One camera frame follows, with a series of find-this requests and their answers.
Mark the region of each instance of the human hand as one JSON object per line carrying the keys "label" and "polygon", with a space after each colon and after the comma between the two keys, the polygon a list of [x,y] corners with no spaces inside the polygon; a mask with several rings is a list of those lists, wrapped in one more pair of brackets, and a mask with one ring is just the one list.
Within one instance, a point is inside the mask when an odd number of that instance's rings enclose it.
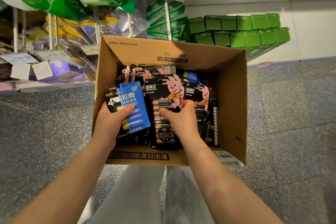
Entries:
{"label": "human hand", "polygon": [[183,109],[179,113],[160,108],[160,114],[170,121],[171,127],[183,144],[189,138],[199,137],[195,103],[192,100],[183,101]]}
{"label": "human hand", "polygon": [[130,104],[115,113],[111,113],[104,102],[100,108],[96,119],[96,125],[91,141],[99,142],[109,151],[116,145],[116,138],[119,133],[121,122],[134,110],[134,105]]}

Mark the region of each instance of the white pants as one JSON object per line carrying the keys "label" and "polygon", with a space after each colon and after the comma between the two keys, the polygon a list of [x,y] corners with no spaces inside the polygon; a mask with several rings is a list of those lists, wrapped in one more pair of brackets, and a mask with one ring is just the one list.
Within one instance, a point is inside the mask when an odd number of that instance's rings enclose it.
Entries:
{"label": "white pants", "polygon": [[[128,166],[88,224],[161,224],[162,166]],[[168,167],[165,224],[214,223],[190,167]]]}

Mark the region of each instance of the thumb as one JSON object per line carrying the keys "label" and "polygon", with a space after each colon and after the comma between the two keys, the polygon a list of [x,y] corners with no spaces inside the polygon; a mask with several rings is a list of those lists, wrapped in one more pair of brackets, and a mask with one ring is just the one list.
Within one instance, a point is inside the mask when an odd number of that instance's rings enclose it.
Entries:
{"label": "thumb", "polygon": [[126,116],[130,115],[134,110],[134,105],[126,105],[124,108],[121,108],[119,111],[115,112],[113,115],[114,119],[119,120],[120,122],[123,121]]}
{"label": "thumb", "polygon": [[167,120],[169,120],[169,121],[174,120],[175,113],[173,113],[172,111],[169,111],[166,108],[160,108],[159,112]]}

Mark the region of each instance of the gray floor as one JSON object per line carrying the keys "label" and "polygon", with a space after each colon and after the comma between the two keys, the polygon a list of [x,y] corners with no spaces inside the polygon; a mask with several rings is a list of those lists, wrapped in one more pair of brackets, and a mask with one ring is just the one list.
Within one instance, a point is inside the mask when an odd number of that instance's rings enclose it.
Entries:
{"label": "gray floor", "polygon": [[[328,223],[336,161],[336,61],[249,71],[247,167],[233,169],[285,223]],[[93,87],[0,98],[0,223],[25,207],[90,139]],[[105,166],[98,208],[126,166]],[[162,206],[164,182],[162,185]]]}

